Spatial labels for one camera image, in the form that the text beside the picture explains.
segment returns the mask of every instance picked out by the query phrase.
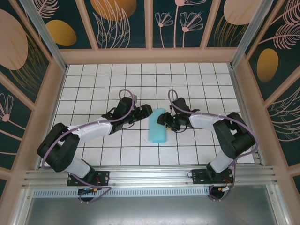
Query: perforated metal strip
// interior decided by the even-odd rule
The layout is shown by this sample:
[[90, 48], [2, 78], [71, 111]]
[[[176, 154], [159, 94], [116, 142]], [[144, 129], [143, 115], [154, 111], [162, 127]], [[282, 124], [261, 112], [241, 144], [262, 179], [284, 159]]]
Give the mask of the perforated metal strip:
[[[104, 197], [155, 197], [208, 195], [208, 187], [114, 188]], [[99, 196], [103, 190], [82, 197]], [[33, 198], [77, 198], [78, 189], [36, 189]]]

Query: white grid floor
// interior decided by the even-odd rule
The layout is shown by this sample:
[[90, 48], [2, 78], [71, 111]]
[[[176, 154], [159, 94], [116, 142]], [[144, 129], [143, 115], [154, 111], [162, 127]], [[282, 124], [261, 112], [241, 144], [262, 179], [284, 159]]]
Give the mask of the white grid floor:
[[[225, 63], [70, 65], [54, 124], [80, 125], [98, 119], [117, 106], [123, 88], [137, 95], [136, 106], [149, 104], [169, 112], [167, 93], [173, 88], [191, 109], [222, 115], [240, 112]], [[160, 144], [147, 139], [148, 119], [144, 119], [86, 142], [75, 155], [92, 166], [194, 165], [207, 164], [220, 151], [216, 136], [203, 129], [179, 134], [167, 130], [167, 142]], [[238, 161], [253, 162], [252, 155]]]

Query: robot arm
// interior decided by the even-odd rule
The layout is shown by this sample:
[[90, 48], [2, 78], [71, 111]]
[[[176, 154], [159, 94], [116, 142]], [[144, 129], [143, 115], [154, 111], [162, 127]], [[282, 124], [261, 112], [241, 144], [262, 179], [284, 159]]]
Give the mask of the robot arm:
[[[173, 103], [185, 111], [199, 111], [197, 109], [190, 111], [182, 97], [176, 99]], [[218, 174], [226, 170], [237, 156], [255, 144], [254, 137], [237, 123], [202, 114], [188, 114], [172, 106], [170, 106], [170, 108], [172, 110], [171, 113], [166, 112], [159, 116], [157, 120], [159, 124], [166, 125], [175, 132], [180, 129], [180, 126], [184, 125], [190, 128], [203, 128], [216, 133], [221, 151], [206, 166], [207, 175], [211, 180], [214, 180]], [[227, 115], [227, 117], [245, 124], [243, 119], [236, 112]]]
[[96, 137], [111, 135], [123, 128], [125, 124], [133, 124], [152, 114], [150, 105], [142, 105], [136, 107], [134, 105], [131, 113], [124, 119], [117, 122], [110, 122], [123, 117], [129, 112], [132, 105], [132, 99], [123, 97], [116, 108], [111, 109], [102, 118], [96, 121], [107, 120], [107, 122], [99, 122], [83, 128], [79, 126], [65, 126], [62, 123], [56, 124], [39, 146], [37, 153], [40, 157], [44, 157], [50, 146], [60, 137], [63, 133], [74, 128], [76, 131], [71, 132], [61, 139], [61, 143], [54, 146], [46, 162], [55, 172], [66, 171], [81, 178], [87, 183], [93, 183], [95, 178], [95, 170], [84, 160], [75, 157], [77, 146], [81, 143], [88, 142]]

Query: flower illustration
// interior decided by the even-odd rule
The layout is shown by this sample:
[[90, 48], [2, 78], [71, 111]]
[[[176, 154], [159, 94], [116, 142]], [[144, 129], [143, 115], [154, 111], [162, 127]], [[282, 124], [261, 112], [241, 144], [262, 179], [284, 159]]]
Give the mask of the flower illustration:
[[205, 3], [206, 0], [196, 0], [196, 1], [192, 1], [192, 0], [175, 0], [175, 4], [177, 6], [184, 6], [184, 5], [198, 5], [198, 4], [202, 4]]
[[[10, 120], [10, 113], [11, 110], [13, 108], [13, 103], [14, 103], [14, 97], [8, 95], [7, 99], [5, 98], [5, 95], [3, 93], [0, 94], [0, 122], [9, 122], [23, 130], [25, 130], [25, 128], [21, 127], [20, 125], [14, 123], [13, 121]], [[0, 133], [3, 133], [9, 137], [12, 137], [14, 139], [17, 139], [19, 141], [22, 140], [22, 138], [17, 137], [15, 135], [12, 135], [4, 130], [0, 130]]]
[[0, 121], [9, 121], [11, 109], [13, 108], [14, 98], [10, 95], [7, 96], [7, 100], [3, 93], [0, 94]]
[[183, 31], [182, 38], [182, 47], [184, 48], [184, 36], [186, 32], [201, 30], [203, 29], [203, 23], [201, 23], [202, 18], [200, 16], [201, 13], [190, 13], [187, 17], [187, 13], [180, 13], [180, 23]]
[[171, 20], [170, 13], [162, 13], [161, 15], [160, 13], [155, 13], [155, 19], [159, 26], [161, 44], [163, 45], [164, 48], [165, 46], [164, 46], [163, 36], [161, 33], [161, 28], [173, 25], [173, 20]]

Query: gray floor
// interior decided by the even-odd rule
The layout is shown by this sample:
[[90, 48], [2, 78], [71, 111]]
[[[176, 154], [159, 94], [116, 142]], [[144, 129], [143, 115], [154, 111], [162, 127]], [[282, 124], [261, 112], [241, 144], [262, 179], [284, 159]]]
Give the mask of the gray floor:
[[207, 196], [33, 199], [26, 225], [276, 225], [265, 187], [237, 186], [223, 202]]

